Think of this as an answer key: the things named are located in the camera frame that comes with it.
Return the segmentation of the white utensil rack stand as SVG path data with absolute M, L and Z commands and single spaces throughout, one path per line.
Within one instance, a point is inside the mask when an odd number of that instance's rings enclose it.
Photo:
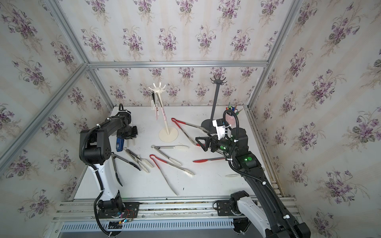
M 177 129 L 168 125 L 168 119 L 161 97 L 161 94 L 166 91 L 166 85 L 162 86 L 160 82 L 157 86 L 155 83 L 153 83 L 153 87 L 148 87 L 148 89 L 151 96 L 151 107 L 155 113 L 155 119 L 158 120 L 159 113 L 161 113 L 164 122 L 164 128 L 161 129 L 158 134 L 159 139 L 165 143 L 174 142 L 177 139 L 179 133 Z

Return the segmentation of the red handled tongs front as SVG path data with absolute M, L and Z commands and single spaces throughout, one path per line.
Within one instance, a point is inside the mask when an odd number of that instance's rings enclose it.
M 154 154 L 150 154 L 149 158 L 154 162 L 155 166 L 158 168 L 162 177 L 164 178 L 164 181 L 175 196 L 180 195 L 176 187 L 176 184 L 180 181 L 180 178 L 184 177 L 185 175 L 191 178 L 195 176 L 195 173 L 191 170 L 182 166 L 178 166 L 173 162 L 161 159 Z

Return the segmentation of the dark grey utensil rack stand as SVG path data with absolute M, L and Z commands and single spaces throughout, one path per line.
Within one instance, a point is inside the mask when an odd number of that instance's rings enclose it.
M 215 115 L 215 109 L 217 106 L 217 99 L 218 99 L 218 95 L 219 95 L 220 86 L 225 84 L 227 82 L 227 80 L 226 80 L 226 77 L 221 78 L 221 76 L 214 76 L 213 78 L 211 78 L 211 81 L 213 84 L 216 85 L 214 98 L 213 98 L 213 104 L 212 104 L 212 110 L 211 110 L 210 118 L 207 120 L 204 120 L 201 123 L 201 126 L 204 129 L 206 129 L 208 133 L 215 134 L 216 129 L 213 127 L 212 121 L 213 121 L 214 115 Z

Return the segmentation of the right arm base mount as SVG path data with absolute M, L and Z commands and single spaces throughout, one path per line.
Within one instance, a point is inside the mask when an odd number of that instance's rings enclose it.
M 212 208 L 217 211 L 218 216 L 233 216 L 233 231 L 238 234 L 244 234 L 252 224 L 248 218 L 243 217 L 244 214 L 230 200 L 216 200 L 213 202 Z

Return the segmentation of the red handled tongs rear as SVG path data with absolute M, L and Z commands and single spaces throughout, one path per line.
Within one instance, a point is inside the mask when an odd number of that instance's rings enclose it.
M 195 139 L 192 137 L 192 134 L 189 134 L 188 128 L 193 128 L 194 130 L 202 131 L 204 134 L 208 134 L 209 131 L 201 126 L 191 124 L 176 118 L 171 118 L 171 121 L 175 124 L 175 126 L 184 134 L 184 136 L 194 145 L 200 146 Z

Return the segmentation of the black tipped steel tongs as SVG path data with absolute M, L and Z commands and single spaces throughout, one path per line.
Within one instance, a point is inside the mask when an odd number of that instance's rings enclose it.
M 117 160 L 122 161 L 125 164 L 128 164 L 128 165 L 134 167 L 135 169 L 141 171 L 140 167 L 137 164 L 135 164 L 131 161 L 128 161 L 124 157 L 121 157 L 121 156 L 115 154 L 114 152 L 111 153 L 111 158 L 112 158 L 112 164 L 113 164 L 113 168 L 114 168 L 114 172 L 115 172 L 115 177 L 116 177 L 116 180 L 120 186 L 123 186 L 122 181 L 121 181 L 121 177 L 120 177 L 122 169 L 121 169 L 120 163 L 117 162 Z

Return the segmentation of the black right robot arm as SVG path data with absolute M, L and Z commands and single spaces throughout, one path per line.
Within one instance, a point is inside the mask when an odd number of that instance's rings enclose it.
M 248 136 L 240 127 L 238 116 L 231 109 L 222 119 L 214 120 L 216 135 L 196 137 L 204 151 L 220 151 L 229 167 L 239 174 L 253 190 L 260 205 L 256 205 L 247 192 L 231 194 L 232 212 L 244 215 L 264 238 L 309 238 L 311 230 L 300 223 L 286 208 L 266 178 L 258 158 L 249 150 Z

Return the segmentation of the pink pen cup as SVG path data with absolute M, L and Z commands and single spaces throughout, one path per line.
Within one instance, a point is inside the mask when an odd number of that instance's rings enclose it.
M 234 113 L 238 116 L 240 112 L 244 110 L 244 107 L 240 107 L 240 108 L 237 108 L 237 107 L 238 107 L 237 105 L 236 106 L 228 105 L 228 107 L 226 107 L 226 110 L 234 111 Z M 234 128 L 236 126 L 236 120 L 231 113 L 229 112 L 226 113 L 225 120 L 230 127 Z

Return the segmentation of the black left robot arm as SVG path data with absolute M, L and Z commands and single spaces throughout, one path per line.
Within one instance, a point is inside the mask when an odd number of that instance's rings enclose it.
M 108 163 L 112 156 L 109 137 L 116 133 L 117 139 L 136 138 L 138 129 L 136 126 L 130 126 L 131 122 L 131 112 L 120 104 L 116 115 L 110 116 L 92 129 L 82 130 L 80 133 L 79 158 L 95 177 L 100 191 L 100 195 L 95 200 L 95 207 L 101 210 L 124 211 L 120 191 L 116 187 Z

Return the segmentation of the steel cream-tipped tongs centre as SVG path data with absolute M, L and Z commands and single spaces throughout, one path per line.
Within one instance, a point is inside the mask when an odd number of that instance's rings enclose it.
M 177 166 L 182 166 L 183 164 L 176 159 L 176 157 L 172 157 L 172 155 L 178 155 L 180 152 L 185 152 L 189 149 L 186 145 L 151 145 L 151 148 L 156 152 L 164 156 L 170 162 L 176 164 Z

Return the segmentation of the steel cream-tipped tongs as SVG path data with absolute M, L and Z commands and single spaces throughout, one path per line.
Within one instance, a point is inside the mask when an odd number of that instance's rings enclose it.
M 154 166 L 144 158 L 140 158 L 137 154 L 132 152 L 131 150 L 124 148 L 124 151 L 135 161 L 138 163 L 141 169 L 143 169 L 146 173 L 150 173 L 150 168 Z
M 178 155 L 180 152 L 185 152 L 189 149 L 186 145 L 151 145 L 151 148 L 156 152 L 164 156 L 170 162 L 176 164 L 177 166 L 182 166 L 183 164 L 176 159 L 176 157 L 172 157 L 172 155 Z

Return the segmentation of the red handled tongs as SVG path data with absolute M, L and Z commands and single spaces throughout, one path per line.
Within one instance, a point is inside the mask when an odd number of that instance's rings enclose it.
M 191 124 L 176 118 L 171 118 L 171 121 L 175 124 L 175 126 L 184 134 L 184 136 L 194 145 L 200 146 L 195 139 L 192 137 L 192 134 L 189 134 L 188 128 L 193 128 L 194 130 L 202 131 L 204 134 L 208 134 L 209 131 L 201 126 Z
M 164 178 L 164 181 L 175 196 L 180 195 L 176 187 L 176 184 L 180 181 L 180 178 L 184 177 L 185 175 L 191 178 L 195 176 L 195 173 L 191 170 L 182 166 L 178 166 L 173 162 L 161 159 L 154 154 L 150 154 L 149 158 L 154 162 L 155 166 L 158 168 L 162 177 Z

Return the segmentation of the red tipped steel tongs right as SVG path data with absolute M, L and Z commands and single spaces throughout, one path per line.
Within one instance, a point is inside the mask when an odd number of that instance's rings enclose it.
M 205 163 L 205 162 L 217 161 L 217 160 L 225 160 L 225 156 L 223 155 L 223 157 L 194 160 L 193 163 Z

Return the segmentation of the steel cream-tipped tongs left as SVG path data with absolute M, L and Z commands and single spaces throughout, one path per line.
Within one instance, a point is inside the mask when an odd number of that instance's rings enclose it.
M 135 161 L 138 163 L 141 169 L 143 169 L 146 173 L 150 173 L 150 168 L 154 166 L 144 158 L 140 158 L 137 154 L 132 152 L 131 150 L 124 148 L 124 151 Z

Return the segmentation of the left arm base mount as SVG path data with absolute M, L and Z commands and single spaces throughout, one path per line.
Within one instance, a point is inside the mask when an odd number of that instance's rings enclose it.
M 132 222 L 133 219 L 137 218 L 140 208 L 140 202 L 123 202 L 122 209 L 119 209 L 118 207 L 101 208 L 100 204 L 102 204 L 100 200 L 94 201 L 93 203 L 95 220 L 100 230 L 109 238 L 119 235 L 123 224 Z M 109 225 L 103 225 L 101 223 L 100 219 L 106 218 L 114 218 L 119 220 L 117 222 L 110 222 L 111 229 L 118 229 L 117 231 L 109 231 Z

